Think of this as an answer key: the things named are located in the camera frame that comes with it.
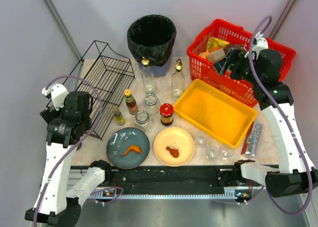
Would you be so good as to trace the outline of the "gold-capped glass bottle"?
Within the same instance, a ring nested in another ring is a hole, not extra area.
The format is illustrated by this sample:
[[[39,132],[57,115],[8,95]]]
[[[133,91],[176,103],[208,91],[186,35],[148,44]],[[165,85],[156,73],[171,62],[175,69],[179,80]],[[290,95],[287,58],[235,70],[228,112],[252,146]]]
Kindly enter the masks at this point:
[[[183,64],[181,59],[177,59],[175,72],[171,76],[172,99],[177,101],[184,93],[185,76],[182,73]]]
[[[146,94],[156,93],[156,83],[154,78],[154,73],[150,69],[150,62],[145,57],[142,57],[141,61],[143,68],[141,70],[143,87]]]

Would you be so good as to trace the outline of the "small yellow seasoning bottle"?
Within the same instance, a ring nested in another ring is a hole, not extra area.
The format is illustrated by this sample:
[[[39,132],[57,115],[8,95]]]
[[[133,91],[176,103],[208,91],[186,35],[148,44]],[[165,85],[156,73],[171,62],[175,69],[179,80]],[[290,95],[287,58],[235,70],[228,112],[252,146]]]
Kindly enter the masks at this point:
[[[124,119],[124,117],[122,116],[122,114],[121,114],[121,112],[120,112],[118,106],[114,105],[114,106],[111,108],[111,110],[112,110],[112,113],[113,113],[113,115],[114,115],[114,118],[115,118],[117,124],[120,125],[120,126],[121,126],[121,125],[124,125],[124,124],[125,124],[125,119]]]

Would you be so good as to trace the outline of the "red-brown sauce bottle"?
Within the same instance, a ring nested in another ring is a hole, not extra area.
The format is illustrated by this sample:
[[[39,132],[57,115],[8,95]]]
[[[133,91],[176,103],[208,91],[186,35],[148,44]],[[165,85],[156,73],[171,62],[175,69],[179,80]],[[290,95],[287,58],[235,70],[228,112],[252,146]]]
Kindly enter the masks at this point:
[[[124,90],[124,95],[125,95],[125,102],[126,106],[128,108],[128,111],[131,115],[137,114],[139,111],[137,103],[132,95],[132,92],[130,89]]]

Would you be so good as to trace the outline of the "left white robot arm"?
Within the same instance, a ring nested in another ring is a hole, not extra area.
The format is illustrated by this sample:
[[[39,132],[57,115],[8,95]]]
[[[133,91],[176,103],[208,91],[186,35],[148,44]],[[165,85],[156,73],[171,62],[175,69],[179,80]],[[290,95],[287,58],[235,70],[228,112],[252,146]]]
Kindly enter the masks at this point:
[[[48,115],[46,164],[38,198],[34,207],[26,211],[25,219],[35,227],[73,227],[85,201],[104,182],[109,164],[94,161],[87,173],[67,189],[76,149],[95,128],[90,118],[93,98],[85,91],[69,92],[59,83],[44,88],[42,93],[53,102],[53,108],[41,114]]]

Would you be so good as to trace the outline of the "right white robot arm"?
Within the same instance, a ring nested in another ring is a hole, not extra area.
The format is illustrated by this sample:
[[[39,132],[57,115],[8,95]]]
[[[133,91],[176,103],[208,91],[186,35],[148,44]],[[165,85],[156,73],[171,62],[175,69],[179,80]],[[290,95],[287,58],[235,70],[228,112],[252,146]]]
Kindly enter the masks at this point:
[[[234,46],[222,60],[214,63],[219,75],[230,70],[231,79],[251,84],[254,98],[270,125],[279,157],[278,169],[241,161],[239,170],[243,179],[265,185],[275,198],[308,193],[318,186],[318,171],[302,142],[291,91],[279,80],[282,65],[280,53],[268,47],[260,32],[249,51]]]

